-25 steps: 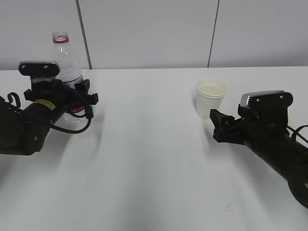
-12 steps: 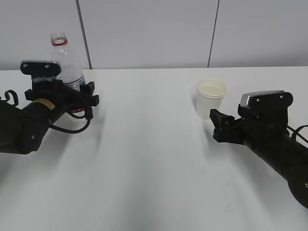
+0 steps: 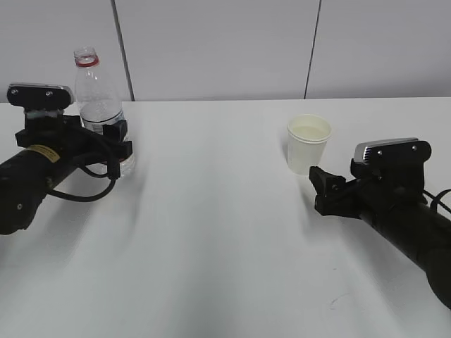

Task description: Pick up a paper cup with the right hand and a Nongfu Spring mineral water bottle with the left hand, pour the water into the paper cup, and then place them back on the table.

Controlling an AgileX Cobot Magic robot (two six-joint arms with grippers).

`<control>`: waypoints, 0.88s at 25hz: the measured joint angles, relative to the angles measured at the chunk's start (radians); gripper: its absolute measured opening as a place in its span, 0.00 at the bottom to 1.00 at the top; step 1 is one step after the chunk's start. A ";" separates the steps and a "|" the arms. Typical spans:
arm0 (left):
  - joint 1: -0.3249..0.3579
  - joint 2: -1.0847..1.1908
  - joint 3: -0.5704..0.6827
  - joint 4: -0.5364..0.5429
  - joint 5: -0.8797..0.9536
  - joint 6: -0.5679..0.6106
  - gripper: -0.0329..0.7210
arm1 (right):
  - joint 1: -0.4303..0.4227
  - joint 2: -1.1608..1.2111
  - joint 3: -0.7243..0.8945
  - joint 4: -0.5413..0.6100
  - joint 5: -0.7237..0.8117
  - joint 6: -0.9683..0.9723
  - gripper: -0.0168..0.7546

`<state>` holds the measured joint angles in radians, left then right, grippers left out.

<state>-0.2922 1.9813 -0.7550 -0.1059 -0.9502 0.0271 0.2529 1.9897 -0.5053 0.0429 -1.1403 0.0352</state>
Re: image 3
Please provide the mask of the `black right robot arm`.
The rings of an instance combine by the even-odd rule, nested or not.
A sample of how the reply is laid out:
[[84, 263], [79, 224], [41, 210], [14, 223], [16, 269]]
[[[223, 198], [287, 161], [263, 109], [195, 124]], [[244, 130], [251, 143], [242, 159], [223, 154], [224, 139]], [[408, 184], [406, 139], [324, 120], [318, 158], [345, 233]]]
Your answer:
[[450, 306], [450, 219], [424, 197], [423, 168], [368, 170], [352, 163], [355, 179], [346, 180], [318, 166], [309, 169], [316, 190], [315, 210], [322, 216], [364, 221], [421, 268], [446, 307]]

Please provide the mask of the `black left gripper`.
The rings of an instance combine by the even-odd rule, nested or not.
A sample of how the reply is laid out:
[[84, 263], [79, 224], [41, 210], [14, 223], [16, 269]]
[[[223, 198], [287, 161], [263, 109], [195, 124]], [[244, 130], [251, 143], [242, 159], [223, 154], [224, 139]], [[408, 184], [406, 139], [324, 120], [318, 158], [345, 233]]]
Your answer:
[[118, 165], [132, 155], [127, 120], [104, 124], [102, 134], [82, 126], [76, 115], [57, 118], [24, 118], [24, 128], [15, 134], [22, 150], [15, 165]]

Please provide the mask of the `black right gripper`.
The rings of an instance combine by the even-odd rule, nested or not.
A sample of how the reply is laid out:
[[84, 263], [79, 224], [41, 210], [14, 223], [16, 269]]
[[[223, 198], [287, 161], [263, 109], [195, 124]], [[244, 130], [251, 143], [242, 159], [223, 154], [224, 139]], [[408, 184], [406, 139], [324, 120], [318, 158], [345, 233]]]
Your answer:
[[318, 166], [309, 169], [314, 208], [323, 216], [361, 219], [370, 225], [411, 225], [424, 203], [422, 192], [376, 177], [347, 181]]

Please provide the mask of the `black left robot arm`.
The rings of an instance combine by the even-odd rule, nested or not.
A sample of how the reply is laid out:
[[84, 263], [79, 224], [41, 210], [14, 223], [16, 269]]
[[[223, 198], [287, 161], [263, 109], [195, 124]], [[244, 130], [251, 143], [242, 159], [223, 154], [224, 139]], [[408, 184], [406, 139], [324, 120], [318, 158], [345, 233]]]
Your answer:
[[[120, 162], [132, 154], [125, 140], [126, 120], [103, 125], [98, 134], [81, 125], [80, 117], [27, 119], [16, 133], [21, 151], [1, 164], [1, 234], [26, 230], [46, 196], [89, 203], [105, 197], [121, 176]], [[56, 190], [76, 169], [91, 177], [109, 178], [105, 190], [76, 196]]]

